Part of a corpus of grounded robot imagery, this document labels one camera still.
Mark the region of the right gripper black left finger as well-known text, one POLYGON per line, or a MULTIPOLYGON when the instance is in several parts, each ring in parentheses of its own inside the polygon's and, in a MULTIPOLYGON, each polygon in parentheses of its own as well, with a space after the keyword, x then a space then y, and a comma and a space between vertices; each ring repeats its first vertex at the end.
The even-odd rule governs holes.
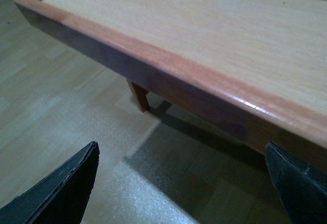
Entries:
POLYGON ((94 187, 99 146, 92 141, 1 208, 1 223, 81 223, 94 187))

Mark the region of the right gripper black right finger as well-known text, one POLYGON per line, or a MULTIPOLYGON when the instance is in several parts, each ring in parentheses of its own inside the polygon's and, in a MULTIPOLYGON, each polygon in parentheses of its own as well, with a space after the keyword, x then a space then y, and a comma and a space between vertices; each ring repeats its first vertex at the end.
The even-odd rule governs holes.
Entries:
POLYGON ((326 223, 326 174, 274 142, 265 148, 270 179, 292 223, 326 223))

